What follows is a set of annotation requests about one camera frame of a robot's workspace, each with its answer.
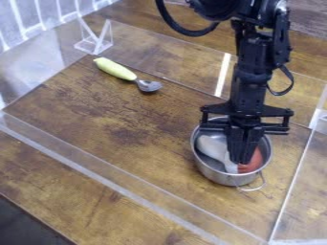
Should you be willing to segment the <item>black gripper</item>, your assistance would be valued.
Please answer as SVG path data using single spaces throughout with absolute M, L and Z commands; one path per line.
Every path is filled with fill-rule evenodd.
M 234 71 L 228 101 L 200 107 L 198 128 L 224 131 L 229 160 L 236 164 L 242 161 L 242 155 L 245 164 L 250 161 L 264 133 L 285 135 L 289 129 L 293 112 L 264 104 L 270 77 L 270 74 Z M 245 153 L 244 131 L 248 131 Z

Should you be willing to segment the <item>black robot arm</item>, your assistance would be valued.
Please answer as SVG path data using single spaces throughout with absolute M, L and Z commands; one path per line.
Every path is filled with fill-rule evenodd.
M 268 85 L 276 69 L 285 71 L 290 45 L 285 0 L 190 0 L 194 12 L 213 23 L 230 22 L 237 62 L 233 66 L 229 99 L 205 105 L 200 127 L 221 130 L 233 163 L 250 161 L 266 134 L 284 134 L 293 112 L 264 103 L 266 94 L 281 96 Z

